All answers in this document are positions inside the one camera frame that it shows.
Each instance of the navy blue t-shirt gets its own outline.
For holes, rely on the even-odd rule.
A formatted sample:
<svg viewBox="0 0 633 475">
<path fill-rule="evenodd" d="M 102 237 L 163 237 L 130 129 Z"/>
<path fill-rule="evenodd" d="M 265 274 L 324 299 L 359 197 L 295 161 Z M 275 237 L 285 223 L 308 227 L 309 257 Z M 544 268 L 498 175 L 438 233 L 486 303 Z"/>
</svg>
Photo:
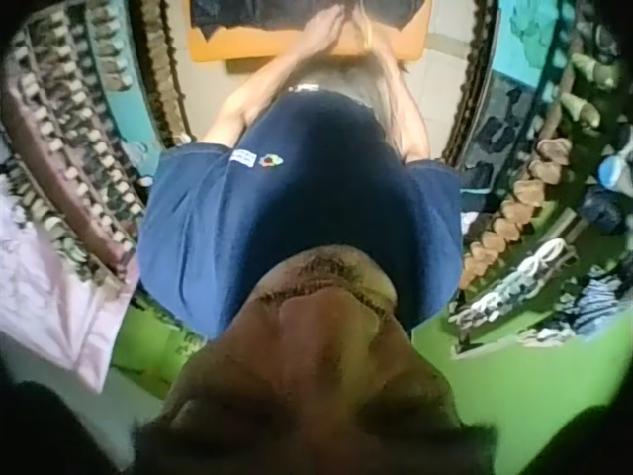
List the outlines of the navy blue t-shirt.
<svg viewBox="0 0 633 475">
<path fill-rule="evenodd" d="M 303 92 L 278 99 L 235 149 L 197 143 L 163 154 L 138 258 L 149 293 L 214 338 L 277 264 L 352 246 L 391 278 L 410 331 L 457 289 L 461 239 L 453 170 L 404 166 L 371 110 Z"/>
</svg>

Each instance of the brown shoe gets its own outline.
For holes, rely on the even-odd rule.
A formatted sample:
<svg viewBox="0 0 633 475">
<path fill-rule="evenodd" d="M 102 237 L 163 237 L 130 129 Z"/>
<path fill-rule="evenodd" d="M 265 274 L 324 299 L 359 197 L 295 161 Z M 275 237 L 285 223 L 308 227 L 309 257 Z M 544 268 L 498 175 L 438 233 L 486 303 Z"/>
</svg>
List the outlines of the brown shoe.
<svg viewBox="0 0 633 475">
<path fill-rule="evenodd" d="M 540 207 L 545 202 L 545 183 L 541 180 L 519 180 L 513 191 L 516 199 L 526 205 Z"/>
<path fill-rule="evenodd" d="M 563 179 L 563 167 L 553 161 L 536 160 L 530 163 L 530 174 L 548 185 L 558 185 Z"/>
<path fill-rule="evenodd" d="M 482 245 L 486 249 L 493 250 L 497 255 L 503 254 L 507 249 L 505 239 L 492 231 L 484 231 L 482 234 Z"/>
<path fill-rule="evenodd" d="M 569 139 L 545 139 L 538 143 L 536 151 L 546 160 L 553 161 L 559 165 L 568 166 L 570 164 L 570 153 L 572 152 L 572 143 Z"/>
<path fill-rule="evenodd" d="M 534 207 L 509 199 L 501 203 L 501 213 L 508 221 L 524 226 L 532 221 Z"/>
<path fill-rule="evenodd" d="M 475 259 L 472 255 L 467 255 L 464 259 L 464 271 L 472 273 L 477 277 L 483 277 L 488 270 L 488 266 Z"/>
<path fill-rule="evenodd" d="M 471 286 L 471 284 L 474 281 L 475 281 L 475 274 L 473 274 L 473 272 L 465 270 L 464 272 L 462 272 L 462 278 L 459 280 L 459 288 L 461 290 L 466 290 Z"/>
<path fill-rule="evenodd" d="M 483 262 L 485 265 L 493 265 L 498 259 L 498 252 L 486 249 L 480 242 L 471 244 L 471 255 L 475 257 L 475 260 Z"/>
<path fill-rule="evenodd" d="M 493 229 L 508 242 L 517 242 L 521 239 L 521 231 L 517 225 L 506 218 L 497 218 L 493 223 Z"/>
</svg>

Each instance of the sneaker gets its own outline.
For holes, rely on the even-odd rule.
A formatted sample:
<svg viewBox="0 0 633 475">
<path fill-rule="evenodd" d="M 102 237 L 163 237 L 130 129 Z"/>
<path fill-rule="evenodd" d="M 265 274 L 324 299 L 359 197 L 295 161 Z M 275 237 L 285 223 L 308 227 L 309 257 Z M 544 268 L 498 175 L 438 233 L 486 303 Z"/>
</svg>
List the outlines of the sneaker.
<svg viewBox="0 0 633 475">
<path fill-rule="evenodd" d="M 480 161 L 461 173 L 460 189 L 468 193 L 489 194 L 493 187 L 494 173 L 495 167 L 491 163 Z"/>
<path fill-rule="evenodd" d="M 620 155 L 608 157 L 598 169 L 598 181 L 609 191 L 633 198 L 633 171 Z"/>
</svg>

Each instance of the clothing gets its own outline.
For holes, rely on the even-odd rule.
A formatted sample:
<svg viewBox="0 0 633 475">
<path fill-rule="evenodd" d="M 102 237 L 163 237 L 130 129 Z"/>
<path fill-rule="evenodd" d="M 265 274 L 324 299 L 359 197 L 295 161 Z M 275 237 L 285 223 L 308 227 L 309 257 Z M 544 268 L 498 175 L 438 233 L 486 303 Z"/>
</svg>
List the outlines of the clothing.
<svg viewBox="0 0 633 475">
<path fill-rule="evenodd" d="M 412 330 L 458 286 L 459 177 L 433 161 L 404 167 L 355 101 L 299 92 L 279 98 L 235 150 L 198 143 L 161 157 L 138 259 L 147 291 L 213 338 L 266 272 L 326 245 L 374 259 Z"/>
<path fill-rule="evenodd" d="M 191 23 L 209 38 L 217 28 L 238 26 L 263 30 L 302 30 L 316 13 L 334 4 L 348 10 L 358 0 L 193 0 Z M 422 8 L 423 0 L 364 0 L 370 18 L 402 29 Z"/>
<path fill-rule="evenodd" d="M 0 174 L 0 332 L 100 392 L 138 282 L 136 262 L 121 291 L 81 282 L 45 231 L 25 220 Z"/>
</svg>

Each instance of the black cloth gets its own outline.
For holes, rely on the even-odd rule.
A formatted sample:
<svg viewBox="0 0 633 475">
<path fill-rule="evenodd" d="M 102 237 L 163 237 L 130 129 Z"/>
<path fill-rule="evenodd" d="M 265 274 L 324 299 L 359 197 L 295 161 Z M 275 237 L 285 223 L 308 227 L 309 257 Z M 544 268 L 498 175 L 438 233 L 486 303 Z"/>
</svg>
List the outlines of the black cloth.
<svg viewBox="0 0 633 475">
<path fill-rule="evenodd" d="M 217 28 L 239 26 L 263 30 L 302 30 L 319 11 L 344 4 L 351 11 L 359 0 L 193 0 L 191 24 L 209 38 Z M 402 29 L 422 8 L 424 0 L 365 0 L 374 20 Z"/>
</svg>

